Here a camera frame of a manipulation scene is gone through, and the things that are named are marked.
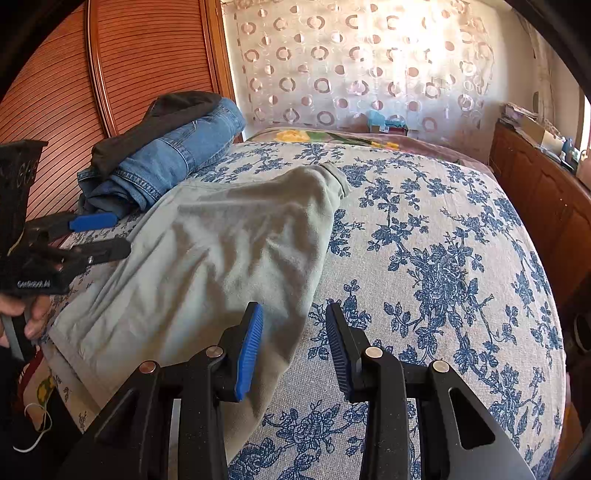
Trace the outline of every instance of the blue floral bedspread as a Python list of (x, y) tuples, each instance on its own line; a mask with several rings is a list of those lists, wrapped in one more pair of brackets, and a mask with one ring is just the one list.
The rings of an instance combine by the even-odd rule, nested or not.
[[(351, 326), (400, 360), (443, 358), (459, 372), (538, 479), (556, 455), (565, 355), (548, 280), (500, 187), (475, 170), (351, 145), (244, 143), (196, 177), (271, 179), (331, 161), (354, 188), (335, 214), (329, 255), (301, 344), (263, 422), (229, 466), (232, 480), (356, 479), (366, 404), (340, 393), (324, 326), (337, 301)], [(125, 235), (115, 229), (69, 240)], [(73, 284), (88, 287), (100, 265)], [(56, 300), (59, 312), (68, 298)], [(67, 386), (60, 383), (60, 393)], [(66, 398), (70, 412), (78, 411)], [(416, 409), (409, 400), (412, 478), (420, 478)]]

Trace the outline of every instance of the light green cloth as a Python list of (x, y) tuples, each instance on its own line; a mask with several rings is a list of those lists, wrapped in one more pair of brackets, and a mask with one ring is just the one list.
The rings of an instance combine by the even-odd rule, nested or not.
[(238, 324), (249, 301), (261, 303), (251, 392), (224, 404), (231, 459), (291, 362), (348, 193), (330, 163), (260, 183), (185, 181), (130, 234), (130, 256), (76, 297), (49, 336), (102, 408), (142, 361), (184, 362)]

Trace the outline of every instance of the yellow flower pattern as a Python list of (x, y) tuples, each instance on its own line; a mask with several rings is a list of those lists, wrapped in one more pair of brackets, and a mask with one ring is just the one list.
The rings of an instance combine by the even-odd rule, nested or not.
[(279, 142), (309, 142), (310, 137), (304, 130), (283, 130), (277, 132), (275, 139)]

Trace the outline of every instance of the metal pin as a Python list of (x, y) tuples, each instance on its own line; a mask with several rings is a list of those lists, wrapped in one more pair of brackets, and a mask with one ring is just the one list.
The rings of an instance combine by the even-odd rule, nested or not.
[(449, 372), (449, 364), (444, 360), (435, 360), (433, 362), (433, 369), (441, 374)]
[(210, 347), (207, 347), (207, 350), (205, 350), (205, 354), (209, 358), (217, 358), (219, 356), (222, 356), (223, 348), (217, 345), (212, 345)]
[(381, 348), (370, 346), (365, 349), (365, 355), (370, 358), (380, 358), (384, 353)]
[(156, 362), (153, 362), (152, 360), (146, 360), (139, 366), (139, 371), (143, 374), (150, 374), (154, 370), (156, 370)]

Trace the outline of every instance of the sheer curtain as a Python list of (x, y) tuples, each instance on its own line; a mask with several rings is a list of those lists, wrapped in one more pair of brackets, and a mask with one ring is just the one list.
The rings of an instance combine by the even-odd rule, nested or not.
[(462, 149), (481, 128), (495, 53), (468, 2), (236, 0), (224, 13), (249, 132), (363, 131), (375, 110)]
[(552, 92), (550, 59), (552, 57), (552, 47), (546, 42), (544, 37), (521, 15), (519, 21), (530, 36), (531, 46), (535, 55), (534, 72), (534, 110), (538, 114), (538, 122), (543, 124), (548, 121), (554, 123), (554, 95)]

